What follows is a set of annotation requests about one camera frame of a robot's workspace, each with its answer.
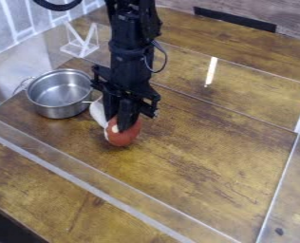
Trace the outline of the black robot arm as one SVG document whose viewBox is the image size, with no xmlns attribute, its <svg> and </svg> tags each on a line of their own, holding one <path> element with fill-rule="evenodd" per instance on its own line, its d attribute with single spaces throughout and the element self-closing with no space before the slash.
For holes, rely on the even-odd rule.
<svg viewBox="0 0 300 243">
<path fill-rule="evenodd" d="M 91 87 L 101 92 L 104 116 L 128 130 L 137 116 L 156 116 L 160 94 L 149 85 L 153 54 L 161 34 L 155 0 L 104 0 L 111 24 L 111 65 L 91 67 Z"/>
</svg>

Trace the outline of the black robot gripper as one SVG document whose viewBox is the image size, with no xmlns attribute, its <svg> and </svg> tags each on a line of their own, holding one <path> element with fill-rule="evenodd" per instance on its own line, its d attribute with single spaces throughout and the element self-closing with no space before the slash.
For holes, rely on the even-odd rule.
<svg viewBox="0 0 300 243">
<path fill-rule="evenodd" d="M 131 128 L 137 115 L 153 118 L 160 94 L 149 85 L 153 46 L 123 49 L 109 45 L 111 66 L 95 64 L 91 87 L 103 94 L 105 121 L 116 115 L 117 131 Z"/>
</svg>

